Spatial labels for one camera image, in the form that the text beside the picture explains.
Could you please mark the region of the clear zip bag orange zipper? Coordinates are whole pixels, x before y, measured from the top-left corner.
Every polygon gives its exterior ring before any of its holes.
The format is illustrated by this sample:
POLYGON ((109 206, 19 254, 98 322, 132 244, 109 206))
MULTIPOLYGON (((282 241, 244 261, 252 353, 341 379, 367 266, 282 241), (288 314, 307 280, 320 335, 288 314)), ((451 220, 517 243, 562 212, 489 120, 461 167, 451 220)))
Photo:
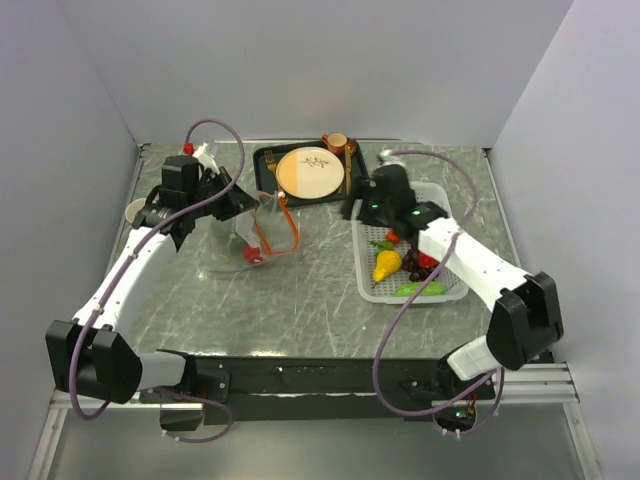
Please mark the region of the clear zip bag orange zipper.
POLYGON ((251 193, 259 206, 233 219, 210 221, 206 259, 215 273, 236 273, 261 267, 289 267, 301 245, 300 222, 278 192, 251 193), (246 245, 260 247, 265 261, 249 265, 243 258, 246 245))

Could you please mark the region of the red yellow apple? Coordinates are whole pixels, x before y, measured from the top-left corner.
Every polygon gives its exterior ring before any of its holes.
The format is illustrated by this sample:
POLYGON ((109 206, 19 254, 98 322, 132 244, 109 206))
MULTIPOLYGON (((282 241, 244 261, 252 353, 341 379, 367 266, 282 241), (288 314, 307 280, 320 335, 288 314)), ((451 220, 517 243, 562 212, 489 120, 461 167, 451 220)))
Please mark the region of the red yellow apple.
POLYGON ((250 245, 244 247, 243 258, 249 265, 259 265, 265 261, 261 248, 250 245))

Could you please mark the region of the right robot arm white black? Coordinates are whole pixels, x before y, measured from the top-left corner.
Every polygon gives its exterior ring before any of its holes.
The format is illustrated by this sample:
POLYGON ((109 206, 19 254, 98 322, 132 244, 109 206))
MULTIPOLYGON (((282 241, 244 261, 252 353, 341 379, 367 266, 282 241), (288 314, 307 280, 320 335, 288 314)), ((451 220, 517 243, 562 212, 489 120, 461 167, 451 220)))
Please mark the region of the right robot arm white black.
POLYGON ((445 396, 460 398, 473 378, 491 370, 518 370, 562 338, 555 281, 508 263, 438 204, 418 201, 403 166, 385 165, 355 180, 341 213, 392 230, 456 275, 490 311, 487 333, 446 356, 448 367, 437 375, 445 396))

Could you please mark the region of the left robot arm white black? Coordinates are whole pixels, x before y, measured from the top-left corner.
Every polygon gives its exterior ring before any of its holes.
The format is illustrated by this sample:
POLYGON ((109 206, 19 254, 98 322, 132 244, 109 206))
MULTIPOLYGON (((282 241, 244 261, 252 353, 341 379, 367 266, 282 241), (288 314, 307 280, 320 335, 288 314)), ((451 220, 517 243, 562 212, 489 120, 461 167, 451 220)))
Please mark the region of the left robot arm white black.
POLYGON ((54 321, 45 342, 57 389, 124 404, 156 387, 184 402, 198 390, 187 354, 138 354, 129 336, 138 310, 198 219, 227 221, 253 210, 256 200, 233 184, 208 152, 171 156, 161 182, 136 212, 127 242, 98 290, 72 319, 54 321))

